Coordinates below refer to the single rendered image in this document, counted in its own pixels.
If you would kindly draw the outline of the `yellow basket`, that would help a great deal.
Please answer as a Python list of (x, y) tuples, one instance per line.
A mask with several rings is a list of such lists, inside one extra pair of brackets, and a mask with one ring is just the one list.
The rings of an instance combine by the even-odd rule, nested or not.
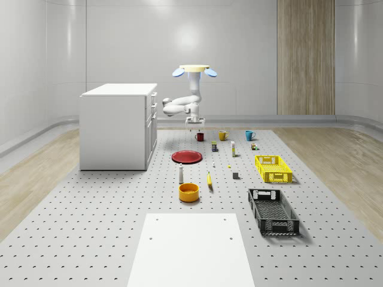
[(265, 182), (292, 182), (292, 171), (278, 155), (256, 155), (255, 165)]

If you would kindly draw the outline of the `white cabinet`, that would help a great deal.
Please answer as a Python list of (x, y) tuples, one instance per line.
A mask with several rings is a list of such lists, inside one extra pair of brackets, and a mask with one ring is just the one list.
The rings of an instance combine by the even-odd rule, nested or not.
[(156, 87), (104, 84), (80, 96), (81, 170), (147, 170), (157, 140)]

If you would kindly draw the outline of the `red plate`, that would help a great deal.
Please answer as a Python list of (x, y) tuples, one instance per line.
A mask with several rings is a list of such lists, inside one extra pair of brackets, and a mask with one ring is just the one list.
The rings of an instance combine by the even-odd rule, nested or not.
[(202, 160), (202, 154), (197, 151), (183, 150), (173, 153), (171, 158), (177, 163), (193, 164)]

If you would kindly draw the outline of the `white board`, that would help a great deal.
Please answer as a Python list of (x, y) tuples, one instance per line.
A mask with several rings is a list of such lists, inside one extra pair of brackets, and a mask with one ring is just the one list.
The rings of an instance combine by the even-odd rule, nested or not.
[(254, 287), (234, 213), (149, 213), (127, 287)]

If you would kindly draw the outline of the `dark grey basket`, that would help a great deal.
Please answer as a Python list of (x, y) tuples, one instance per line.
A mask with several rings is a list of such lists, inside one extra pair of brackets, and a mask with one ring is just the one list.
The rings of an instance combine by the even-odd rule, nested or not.
[(248, 201), (262, 234), (299, 234), (299, 218), (282, 191), (249, 188)]

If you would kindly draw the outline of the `yellow bowl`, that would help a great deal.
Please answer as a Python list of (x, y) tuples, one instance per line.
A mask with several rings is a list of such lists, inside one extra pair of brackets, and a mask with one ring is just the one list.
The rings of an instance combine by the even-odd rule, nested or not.
[(199, 198), (199, 187), (193, 183), (183, 183), (179, 186), (179, 199), (184, 202), (193, 202)]

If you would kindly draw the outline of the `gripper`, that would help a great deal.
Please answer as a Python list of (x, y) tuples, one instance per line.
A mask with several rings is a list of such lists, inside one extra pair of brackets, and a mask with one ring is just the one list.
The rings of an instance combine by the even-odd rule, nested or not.
[(205, 127), (205, 119), (198, 117), (187, 117), (186, 118), (186, 128), (189, 130), (195, 129), (200, 131)]

